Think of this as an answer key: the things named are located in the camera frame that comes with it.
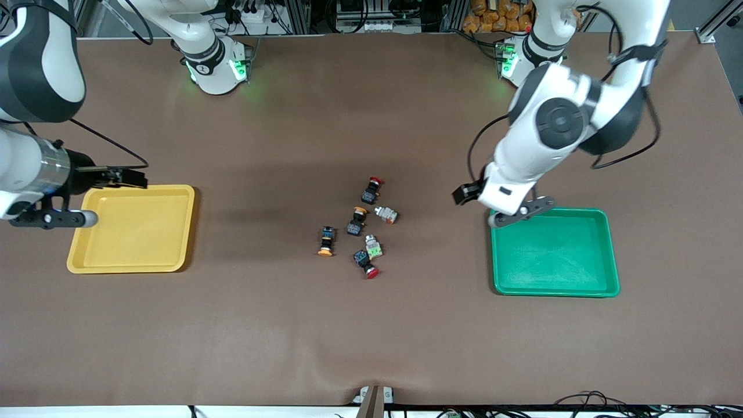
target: metal post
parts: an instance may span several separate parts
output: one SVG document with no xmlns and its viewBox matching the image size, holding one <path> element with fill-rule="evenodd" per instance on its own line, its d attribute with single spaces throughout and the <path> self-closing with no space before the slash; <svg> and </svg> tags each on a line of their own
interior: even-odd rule
<svg viewBox="0 0 743 418">
<path fill-rule="evenodd" d="M 722 9 L 713 14 L 704 25 L 695 28 L 697 39 L 701 44 L 715 43 L 715 32 L 724 25 L 730 18 L 743 10 L 743 0 L 728 0 Z"/>
</svg>

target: green tray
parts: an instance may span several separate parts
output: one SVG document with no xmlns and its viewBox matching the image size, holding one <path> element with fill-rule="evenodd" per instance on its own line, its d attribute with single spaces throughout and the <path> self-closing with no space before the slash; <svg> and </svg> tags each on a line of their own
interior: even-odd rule
<svg viewBox="0 0 743 418">
<path fill-rule="evenodd" d="M 554 208 L 491 228 L 493 281 L 503 295 L 613 298 L 619 277 L 599 209 Z"/>
</svg>

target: black cable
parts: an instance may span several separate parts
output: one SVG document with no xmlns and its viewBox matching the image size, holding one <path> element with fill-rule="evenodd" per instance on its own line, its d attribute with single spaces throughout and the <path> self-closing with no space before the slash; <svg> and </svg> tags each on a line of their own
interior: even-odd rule
<svg viewBox="0 0 743 418">
<path fill-rule="evenodd" d="M 273 13 L 273 17 L 276 18 L 276 22 L 279 23 L 281 29 L 283 29 L 287 35 L 291 35 L 291 30 L 288 29 L 287 25 L 284 23 L 284 19 L 279 15 L 279 8 L 276 6 L 275 0 L 269 0 L 266 4 L 268 4 L 268 8 L 271 10 L 271 13 Z"/>
<path fill-rule="evenodd" d="M 622 29 L 619 27 L 619 25 L 617 25 L 617 20 L 614 19 L 611 13 L 606 11 L 606 9 L 597 6 L 597 4 L 594 4 L 592 6 L 579 6 L 579 7 L 576 7 L 576 10 L 578 10 L 581 13 L 587 12 L 589 10 L 596 10 L 598 12 L 603 13 L 604 16 L 609 18 L 609 20 L 611 20 L 611 31 L 609 31 L 609 55 L 611 55 L 611 50 L 612 50 L 611 38 L 614 34 L 614 29 L 616 29 L 617 35 L 619 36 L 619 53 L 620 54 L 622 53 L 622 51 L 624 50 L 624 35 L 622 34 Z M 616 67 L 617 67 L 616 65 L 612 65 L 609 71 L 603 77 L 601 77 L 601 81 L 607 81 L 609 77 L 611 77 L 611 75 L 614 73 L 614 70 L 616 69 Z"/>
<path fill-rule="evenodd" d="M 135 36 L 135 37 L 136 37 L 137 39 L 139 39 L 139 40 L 140 40 L 140 41 L 141 41 L 141 42 L 142 42 L 142 43 L 143 43 L 144 45 L 152 45 L 152 43 L 153 43 L 153 42 L 154 42 L 155 40 L 154 40 L 154 39 L 153 39 L 153 37 L 152 37 L 152 29 L 150 29 L 150 28 L 149 28 L 149 23 L 147 23 L 147 20 L 146 20 L 146 19 L 144 19 L 144 16 L 142 16 L 142 13 L 140 13 L 140 11 L 139 11 L 139 10 L 138 10 L 138 9 L 137 9 L 137 8 L 136 8 L 136 7 L 135 7 L 135 6 L 133 5 L 133 4 L 132 4 L 132 2 L 131 2 L 130 0 L 124 0 L 124 1 L 126 1 L 126 3 L 127 3 L 127 4 L 128 4 L 128 5 L 129 5 L 129 6 L 130 6 L 130 7 L 132 8 L 132 10 L 134 11 L 134 14 L 136 14 L 136 15 L 137 15 L 137 17 L 139 18 L 139 20 L 140 20 L 140 21 L 142 21 L 142 23 L 144 24 L 144 28 L 145 28 L 145 29 L 147 30 L 147 38 L 148 38 L 148 39 L 147 39 L 147 40 L 145 40 L 145 39 L 144 39 L 144 38 L 143 38 L 143 37 L 142 37 L 142 36 L 141 36 L 141 35 L 140 35 L 140 34 L 139 34 L 139 33 L 138 33 L 138 32 L 137 32 L 136 30 L 134 30 L 134 28 L 132 28 L 132 34 L 133 34 L 133 35 L 134 35 L 134 36 Z M 122 19 L 121 15 L 119 15 L 119 16 L 116 16 L 116 14 L 114 14 L 114 16 L 116 17 L 116 19 L 119 19 L 119 20 L 120 20 L 120 19 Z M 130 25 L 130 24 L 129 24 L 128 22 L 126 22 L 126 21 L 124 21 L 124 22 L 121 22 L 121 23 L 122 23 L 122 24 L 123 24 L 124 26 L 127 26 L 127 25 L 128 25 L 129 27 L 131 27 L 131 25 Z"/>
<path fill-rule="evenodd" d="M 4 4 L 0 4 L 0 9 L 2 9 L 0 10 L 2 12 L 0 13 L 0 22 L 2 21 L 3 17 L 6 18 L 5 23 L 2 25 L 2 28 L 0 28 L 0 32 L 2 32 L 3 30 L 5 30 L 5 28 L 7 28 L 7 24 L 10 23 L 10 20 L 13 17 L 10 15 L 10 10 L 7 7 L 5 7 Z"/>
<path fill-rule="evenodd" d="M 608 163 L 599 164 L 601 162 L 602 155 L 599 155 L 596 158 L 596 161 L 594 161 L 593 164 L 591 164 L 591 170 L 598 170 L 601 168 L 606 168 L 611 165 L 614 165 L 616 163 L 620 163 L 622 161 L 627 161 L 632 157 L 636 157 L 643 152 L 647 151 L 648 149 L 653 148 L 653 146 L 658 142 L 658 139 L 661 137 L 661 120 L 658 117 L 658 113 L 655 111 L 655 105 L 653 105 L 652 100 L 650 99 L 650 91 L 648 91 L 647 87 L 643 87 L 643 97 L 645 98 L 645 104 L 648 108 L 648 113 L 650 114 L 650 119 L 652 119 L 653 125 L 655 126 L 655 136 L 653 137 L 652 141 L 650 141 L 650 144 L 647 144 L 643 148 L 633 152 L 632 154 L 625 155 L 623 157 L 619 157 L 616 160 L 610 161 Z"/>
<path fill-rule="evenodd" d="M 34 136 L 38 136 L 38 135 L 36 135 L 36 131 L 33 130 L 33 128 L 31 127 L 31 125 L 28 122 L 23 122 L 23 126 L 25 126 L 26 129 L 28 129 L 28 132 L 30 134 L 32 134 Z"/>
<path fill-rule="evenodd" d="M 333 10 L 332 5 L 335 4 L 336 0 L 328 0 L 328 3 L 325 4 L 325 23 L 328 24 L 328 27 L 330 28 L 331 32 L 333 33 L 341 33 L 338 28 L 336 28 L 335 23 L 333 23 L 333 16 L 337 15 L 337 12 Z M 359 13 L 359 16 L 361 20 L 359 21 L 359 24 L 356 26 L 354 30 L 352 30 L 349 33 L 356 33 L 361 28 L 363 28 L 364 24 L 366 23 L 366 20 L 369 18 L 369 0 L 364 0 L 364 6 L 361 9 L 361 12 Z"/>
<path fill-rule="evenodd" d="M 403 12 L 403 8 L 400 7 L 398 10 L 399 13 L 395 11 L 395 5 L 400 5 L 400 0 L 391 0 L 389 2 L 389 6 L 387 7 L 387 10 L 392 13 L 392 15 L 398 19 L 414 19 L 416 17 L 419 17 L 421 15 L 421 8 L 418 7 L 418 10 L 412 13 L 405 13 Z"/>
<path fill-rule="evenodd" d="M 132 157 L 136 158 L 137 160 L 142 162 L 142 165 L 124 165 L 124 166 L 108 166 L 109 168 L 116 168 L 116 169 L 125 169 L 125 170 L 139 170 L 142 168 L 149 167 L 149 163 L 146 159 L 140 157 L 137 155 L 134 151 L 131 151 L 129 148 L 119 144 L 118 142 L 114 141 L 113 139 L 110 139 L 109 137 L 105 136 L 104 134 L 98 132 L 97 130 L 86 126 L 84 123 L 79 122 L 75 119 L 70 119 L 70 122 L 76 124 L 77 126 L 83 128 L 84 130 L 90 132 L 93 135 L 96 135 L 98 138 L 103 139 L 104 141 L 108 142 L 109 144 L 113 145 L 114 147 L 121 149 L 122 151 L 126 152 L 127 154 L 131 155 Z"/>
<path fill-rule="evenodd" d="M 369 18 L 369 0 L 364 0 L 364 10 L 361 10 L 362 19 L 359 21 L 359 25 L 356 27 L 356 29 L 352 30 L 351 33 L 358 32 L 366 24 L 366 20 Z"/>
<path fill-rule="evenodd" d="M 477 136 L 475 136 L 475 139 L 473 139 L 472 143 L 470 144 L 470 148 L 467 150 L 467 172 L 470 174 L 470 179 L 472 181 L 475 181 L 475 173 L 473 173 L 472 171 L 472 151 L 473 149 L 475 149 L 477 141 L 480 141 L 480 137 L 483 133 L 485 133 L 485 131 L 488 130 L 488 128 L 500 122 L 501 120 L 504 120 L 505 118 L 508 118 L 508 114 L 491 120 L 487 125 L 483 126 L 482 129 L 480 129 L 480 132 L 477 133 Z"/>
<path fill-rule="evenodd" d="M 245 23 L 243 23 L 242 19 L 240 19 L 240 25 L 242 25 L 242 28 L 245 29 L 245 34 L 250 36 L 250 32 L 247 29 L 247 26 L 245 26 Z"/>
</svg>

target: electrical component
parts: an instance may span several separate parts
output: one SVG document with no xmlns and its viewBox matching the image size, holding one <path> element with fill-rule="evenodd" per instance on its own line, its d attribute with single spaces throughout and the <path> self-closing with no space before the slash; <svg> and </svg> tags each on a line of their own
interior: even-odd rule
<svg viewBox="0 0 743 418">
<path fill-rule="evenodd" d="M 351 221 L 348 223 L 348 226 L 345 227 L 345 232 L 348 235 L 353 235 L 354 237 L 358 237 L 361 235 L 361 230 L 364 228 L 364 221 L 366 220 L 366 214 L 368 212 L 364 208 L 359 208 L 358 206 L 354 208 L 354 218 L 351 219 Z"/>
<path fill-rule="evenodd" d="M 377 274 L 379 274 L 379 269 L 372 265 L 371 259 L 369 259 L 369 254 L 366 251 L 356 251 L 356 254 L 354 254 L 354 261 L 364 270 L 367 279 L 373 279 Z"/>
<path fill-rule="evenodd" d="M 398 213 L 390 208 L 385 208 L 384 206 L 377 206 L 374 208 L 374 213 L 390 225 L 394 224 L 395 221 L 398 220 Z"/>
<path fill-rule="evenodd" d="M 379 196 L 379 188 L 384 184 L 384 181 L 382 179 L 379 179 L 377 177 L 369 177 L 369 185 L 366 187 L 366 190 L 364 190 L 364 193 L 361 193 L 361 202 L 366 203 L 367 205 L 373 205 L 374 202 L 377 201 L 377 197 Z"/>
<path fill-rule="evenodd" d="M 366 236 L 366 253 L 369 254 L 369 259 L 371 260 L 382 255 L 382 245 L 380 245 L 374 235 Z"/>
<path fill-rule="evenodd" d="M 331 257 L 333 255 L 333 241 L 335 240 L 335 230 L 331 226 L 322 227 L 322 236 L 320 237 L 320 251 L 318 255 Z"/>
</svg>

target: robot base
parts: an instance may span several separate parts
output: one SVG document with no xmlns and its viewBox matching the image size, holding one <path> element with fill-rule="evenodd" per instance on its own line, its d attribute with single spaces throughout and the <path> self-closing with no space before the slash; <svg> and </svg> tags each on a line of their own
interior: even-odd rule
<svg viewBox="0 0 743 418">
<path fill-rule="evenodd" d="M 502 62 L 496 63 L 498 76 L 510 81 L 516 87 L 520 87 L 526 76 L 535 69 L 534 64 L 527 60 L 524 54 L 524 39 L 526 39 L 525 36 L 514 36 L 504 39 L 496 46 L 497 56 L 504 58 Z"/>
<path fill-rule="evenodd" d="M 189 67 L 191 80 L 208 94 L 229 93 L 238 84 L 250 79 L 253 47 L 241 44 L 228 36 L 220 36 L 219 39 L 224 43 L 224 58 L 214 67 L 213 73 L 203 75 Z"/>
</svg>

